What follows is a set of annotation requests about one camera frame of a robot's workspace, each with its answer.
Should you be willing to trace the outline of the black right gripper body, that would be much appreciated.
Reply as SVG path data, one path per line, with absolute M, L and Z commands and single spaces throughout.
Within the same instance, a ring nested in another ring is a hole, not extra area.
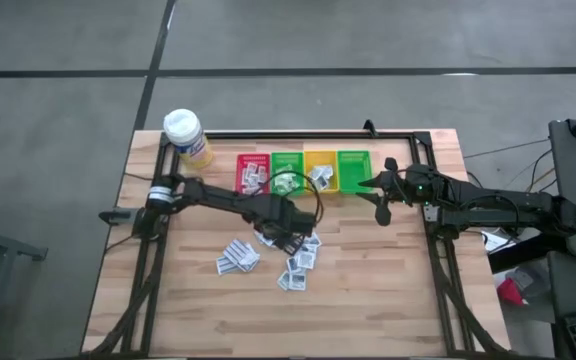
M 424 203 L 430 199 L 429 183 L 431 168 L 422 164 L 413 164 L 400 169 L 397 161 L 387 157 L 385 170 L 375 178 L 376 187 L 382 191 L 377 200 L 375 218 L 380 226 L 391 222 L 391 202 L 400 202 L 409 207 L 415 203 Z

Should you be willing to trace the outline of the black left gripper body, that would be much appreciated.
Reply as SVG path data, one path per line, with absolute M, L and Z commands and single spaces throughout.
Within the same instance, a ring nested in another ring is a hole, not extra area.
M 288 228 L 293 210 L 299 209 L 292 200 L 283 196 L 263 194 L 255 198 L 255 229 L 272 239 L 274 246 L 288 255 L 297 253 L 304 238 L 304 235 L 294 234 Z

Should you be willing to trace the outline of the green plastic basket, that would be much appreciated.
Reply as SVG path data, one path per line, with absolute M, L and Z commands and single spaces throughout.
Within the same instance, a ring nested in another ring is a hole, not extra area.
M 360 182 L 373 177 L 370 152 L 341 150 L 337 152 L 339 189 L 344 194 L 367 193 L 372 189 Z
M 304 158 L 301 152 L 273 152 L 271 154 L 271 174 L 274 178 L 279 174 L 296 175 L 301 183 L 301 191 L 294 194 L 303 192 L 305 180 L 302 177 L 304 170 Z M 271 181 L 271 189 L 274 192 L 274 178 Z

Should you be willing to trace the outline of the blue striped white packet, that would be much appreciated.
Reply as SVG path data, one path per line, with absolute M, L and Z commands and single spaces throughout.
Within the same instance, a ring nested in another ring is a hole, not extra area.
M 225 256 L 216 259 L 216 268 L 219 275 L 239 271 L 239 267 Z
M 238 264 L 245 251 L 245 244 L 238 239 L 233 239 L 232 242 L 224 249 L 223 254 L 230 259 L 233 263 Z
M 240 269 L 244 272 L 250 272 L 254 269 L 260 260 L 260 254 L 249 244 L 245 244 L 245 251 L 242 258 L 238 261 Z

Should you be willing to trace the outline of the yellow plastic basket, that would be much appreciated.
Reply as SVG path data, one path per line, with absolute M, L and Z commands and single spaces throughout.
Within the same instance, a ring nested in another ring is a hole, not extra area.
M 337 152 L 331 150 L 304 151 L 304 166 L 307 174 L 309 174 L 315 166 L 328 165 L 332 167 L 332 176 L 328 179 L 329 186 L 323 190 L 323 193 L 337 193 L 339 191 Z

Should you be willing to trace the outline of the red plastic basket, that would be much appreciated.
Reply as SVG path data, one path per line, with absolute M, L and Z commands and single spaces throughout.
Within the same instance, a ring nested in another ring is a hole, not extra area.
M 249 187 L 248 185 L 241 185 L 241 175 L 244 171 L 246 171 L 246 165 L 248 162 L 257 163 L 259 166 L 264 166 L 267 168 L 268 178 L 269 178 L 269 170 L 270 170 L 270 155 L 264 153 L 248 153 L 248 154 L 239 154 L 237 156 L 237 163 L 236 163 L 236 177 L 235 177 L 235 190 L 239 193 L 243 193 L 244 187 Z M 269 183 L 268 179 L 266 182 L 262 183 L 259 186 L 262 190 L 259 193 L 268 193 L 269 192 Z

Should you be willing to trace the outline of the white paper sheet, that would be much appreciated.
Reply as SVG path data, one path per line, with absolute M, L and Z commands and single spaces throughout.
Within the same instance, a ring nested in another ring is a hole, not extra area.
M 494 233 L 482 232 L 484 246 L 487 253 L 494 253 L 504 248 L 511 247 L 515 244 L 512 238 L 504 238 Z

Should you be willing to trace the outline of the yellow Lysol wipes canister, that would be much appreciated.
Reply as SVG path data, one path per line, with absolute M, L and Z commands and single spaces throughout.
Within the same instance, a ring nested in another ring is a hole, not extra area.
M 213 152 L 204 129 L 193 111 L 173 110 L 164 117 L 163 130 L 183 162 L 194 168 L 210 164 Z

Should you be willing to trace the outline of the red object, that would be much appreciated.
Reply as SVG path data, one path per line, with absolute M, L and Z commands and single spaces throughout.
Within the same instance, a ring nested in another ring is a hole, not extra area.
M 525 306 L 528 304 L 511 278 L 505 279 L 497 286 L 497 294 L 502 301 L 512 305 Z

